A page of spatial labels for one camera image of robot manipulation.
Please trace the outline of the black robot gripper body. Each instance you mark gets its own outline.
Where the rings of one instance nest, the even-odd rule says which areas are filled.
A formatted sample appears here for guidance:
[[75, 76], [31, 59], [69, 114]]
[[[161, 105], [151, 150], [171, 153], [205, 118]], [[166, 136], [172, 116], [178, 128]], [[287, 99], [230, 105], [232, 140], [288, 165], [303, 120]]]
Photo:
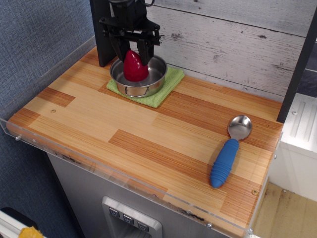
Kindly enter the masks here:
[[110, 16], [102, 16], [99, 20], [105, 36], [116, 47], [141, 41], [160, 45], [160, 26], [148, 20], [148, 7], [148, 4], [111, 4]]

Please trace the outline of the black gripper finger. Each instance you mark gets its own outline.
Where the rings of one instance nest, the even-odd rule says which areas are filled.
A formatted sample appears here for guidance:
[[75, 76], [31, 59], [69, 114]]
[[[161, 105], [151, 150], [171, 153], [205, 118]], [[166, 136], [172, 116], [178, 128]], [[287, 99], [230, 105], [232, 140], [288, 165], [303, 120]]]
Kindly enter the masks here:
[[150, 59], [154, 56], [154, 45], [147, 40], [139, 40], [137, 48], [142, 65], [147, 65]]
[[110, 39], [112, 47], [115, 50], [118, 58], [121, 61], [124, 61], [127, 52], [131, 49], [130, 48], [130, 42], [128, 40], [125, 40], [125, 39], [122, 39], [120, 37], [116, 37], [116, 36], [113, 36], [113, 35], [110, 35], [109, 39]]

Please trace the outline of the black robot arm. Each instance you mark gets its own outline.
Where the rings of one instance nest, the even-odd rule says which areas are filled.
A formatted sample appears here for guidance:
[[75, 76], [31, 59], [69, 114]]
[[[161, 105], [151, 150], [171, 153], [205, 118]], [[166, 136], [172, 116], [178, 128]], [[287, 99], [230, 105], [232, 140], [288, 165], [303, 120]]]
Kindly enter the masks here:
[[99, 23], [104, 35], [121, 61], [125, 61], [130, 43], [135, 42], [142, 65], [146, 66], [154, 56], [154, 47], [160, 45], [160, 26], [147, 18], [151, 4], [144, 0], [110, 0], [110, 13]]

